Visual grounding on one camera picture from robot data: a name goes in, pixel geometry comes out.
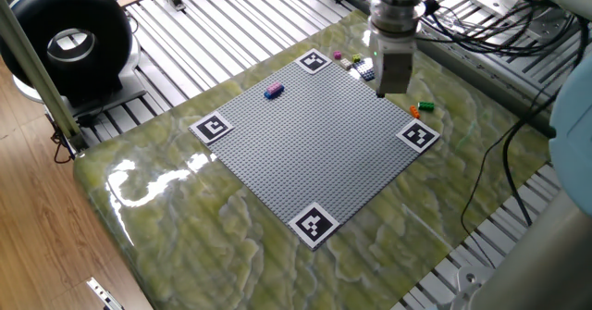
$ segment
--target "pink lego brick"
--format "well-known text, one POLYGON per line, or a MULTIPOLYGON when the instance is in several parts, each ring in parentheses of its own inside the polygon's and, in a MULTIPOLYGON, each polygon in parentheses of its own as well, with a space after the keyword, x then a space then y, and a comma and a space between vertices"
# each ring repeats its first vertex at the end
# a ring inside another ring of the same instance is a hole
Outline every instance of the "pink lego brick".
POLYGON ((269 85, 269 87, 267 87, 266 91, 267 93, 269 93, 270 95, 273 95, 277 92, 279 92, 282 88, 281 83, 279 82, 274 82, 271 85, 269 85))

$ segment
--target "green lego brick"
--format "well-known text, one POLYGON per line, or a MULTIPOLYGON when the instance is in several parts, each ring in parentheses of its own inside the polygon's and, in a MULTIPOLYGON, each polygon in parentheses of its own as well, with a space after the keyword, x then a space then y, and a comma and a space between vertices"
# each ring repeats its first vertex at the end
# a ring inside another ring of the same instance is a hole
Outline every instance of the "green lego brick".
POLYGON ((419 102, 417 108, 424 111, 434 111, 434 104, 432 102, 419 102))

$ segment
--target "gray lego baseplate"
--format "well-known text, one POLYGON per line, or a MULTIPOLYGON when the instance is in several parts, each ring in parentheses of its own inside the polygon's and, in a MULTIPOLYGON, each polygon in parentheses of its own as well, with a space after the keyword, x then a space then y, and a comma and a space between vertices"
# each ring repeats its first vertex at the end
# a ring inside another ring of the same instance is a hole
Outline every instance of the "gray lego baseplate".
POLYGON ((296 61, 190 130, 206 131, 209 149, 314 250, 439 135, 340 66, 309 74, 296 61), (274 82, 285 90, 268 100, 274 82))

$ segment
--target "green marble table surface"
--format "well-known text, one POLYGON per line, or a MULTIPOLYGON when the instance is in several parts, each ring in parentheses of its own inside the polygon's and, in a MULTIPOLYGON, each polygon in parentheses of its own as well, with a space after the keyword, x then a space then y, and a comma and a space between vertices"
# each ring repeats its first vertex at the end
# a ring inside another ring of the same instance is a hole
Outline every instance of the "green marble table surface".
MULTIPOLYGON (((440 140, 315 252, 188 131, 312 47, 370 56, 366 28, 353 12, 76 159, 81 188, 155 309, 390 309, 466 237, 460 213, 483 153, 516 117, 419 52, 408 93, 388 99, 405 110, 435 102, 422 120, 440 140)), ((547 159, 547 140, 521 130, 510 149, 515 180, 547 159)), ((469 226, 509 196, 496 149, 469 226)))

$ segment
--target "wooden floor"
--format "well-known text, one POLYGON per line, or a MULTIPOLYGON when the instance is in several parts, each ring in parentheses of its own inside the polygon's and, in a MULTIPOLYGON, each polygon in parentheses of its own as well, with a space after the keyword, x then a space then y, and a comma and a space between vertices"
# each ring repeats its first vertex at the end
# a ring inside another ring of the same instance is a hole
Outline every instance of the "wooden floor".
POLYGON ((43 107, 20 95, 0 60, 0 310, 102 309, 90 277, 126 309, 151 309, 79 193, 72 163, 54 163, 52 134, 43 107))

